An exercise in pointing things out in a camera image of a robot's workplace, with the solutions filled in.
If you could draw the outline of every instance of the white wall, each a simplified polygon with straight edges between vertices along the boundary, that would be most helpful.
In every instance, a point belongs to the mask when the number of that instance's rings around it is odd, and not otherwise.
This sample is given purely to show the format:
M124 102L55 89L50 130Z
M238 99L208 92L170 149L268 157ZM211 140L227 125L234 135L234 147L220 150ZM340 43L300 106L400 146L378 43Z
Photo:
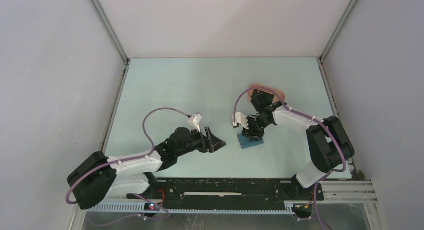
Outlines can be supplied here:
M424 0L360 0L327 71L391 230L422 229Z
M350 0L100 0L129 57L319 56Z
M88 0L0 0L0 229L65 229L124 69Z

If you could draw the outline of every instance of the transparent acrylic panel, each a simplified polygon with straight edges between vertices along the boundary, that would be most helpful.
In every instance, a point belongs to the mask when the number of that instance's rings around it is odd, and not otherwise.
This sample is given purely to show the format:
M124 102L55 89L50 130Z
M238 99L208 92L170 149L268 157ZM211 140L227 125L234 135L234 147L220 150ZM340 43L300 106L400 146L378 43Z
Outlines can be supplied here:
M106 155L123 156L147 151L143 118L159 107L174 107L203 115L200 125L227 142L219 151L194 151L179 157L157 177L291 178L310 160L306 134L285 126L268 126L264 144L241 149L241 127L230 122L237 97L251 84L282 90L286 102L299 111L319 117L332 115L327 91L315 58L166 58L132 59L119 101ZM244 96L237 108L256 111ZM187 118L173 111L154 113L146 128L156 144L177 127L189 127ZM351 178L349 169L330 178Z
M320 204L319 212L322 219L329 223L334 230L370 229L363 204ZM317 220L298 222L294 216L285 214L173 214L169 219L163 221L144 221L143 218L131 217L105 227L95 227L90 223L90 221L97 224L108 223L125 215L128 215L128 213L87 212L83 229L321 230Z

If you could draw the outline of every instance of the orange pad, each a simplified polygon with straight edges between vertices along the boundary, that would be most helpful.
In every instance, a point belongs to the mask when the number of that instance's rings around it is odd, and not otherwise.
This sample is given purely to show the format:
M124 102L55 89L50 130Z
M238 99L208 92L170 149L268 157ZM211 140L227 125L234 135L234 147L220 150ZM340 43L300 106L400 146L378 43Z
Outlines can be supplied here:
M269 93L269 94L273 94L270 91L265 90L265 89L260 89L259 87L270 88L268 86L261 85L261 84L252 84L249 88L258 88L258 90L264 91L264 92ZM284 92L282 92L279 89L274 89L274 88L270 88L270 89L272 89L273 91L275 91L275 93L277 93L278 96L280 96L285 101L286 95L284 94ZM253 90L250 90L249 92L247 92L247 99L249 100L249 102L252 99L252 94L253 94ZM274 96L273 103L278 102L278 101L279 101L279 98L277 96Z

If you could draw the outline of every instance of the light blue table surface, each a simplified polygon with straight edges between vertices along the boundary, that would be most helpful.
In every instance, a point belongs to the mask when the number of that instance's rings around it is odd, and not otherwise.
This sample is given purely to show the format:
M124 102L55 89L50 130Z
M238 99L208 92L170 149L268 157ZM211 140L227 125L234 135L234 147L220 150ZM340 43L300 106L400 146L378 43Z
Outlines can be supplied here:
M227 142L215 153L198 151L179 157L162 177L291 178L310 160L306 135L285 126L265 129L264 144L241 149L241 127L230 122L237 97L252 83L278 88L286 102L310 115L332 115L330 102L315 58L165 58L132 59L118 104L106 155L123 156L147 151L151 145L143 134L143 118L159 107L186 113L200 112L201 126ZM244 114L256 111L244 96L237 108ZM188 127L187 118L165 110L149 117L146 128L155 144ZM330 178L351 178L349 170Z

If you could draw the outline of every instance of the gray wall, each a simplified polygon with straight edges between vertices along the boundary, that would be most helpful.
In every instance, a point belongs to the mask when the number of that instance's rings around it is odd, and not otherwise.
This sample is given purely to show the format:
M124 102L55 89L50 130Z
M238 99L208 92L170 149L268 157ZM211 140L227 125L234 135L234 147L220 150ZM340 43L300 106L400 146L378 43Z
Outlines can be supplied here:
M325 61L391 230L422 229L424 0L360 0Z
M88 0L0 0L0 229L65 229L124 64Z

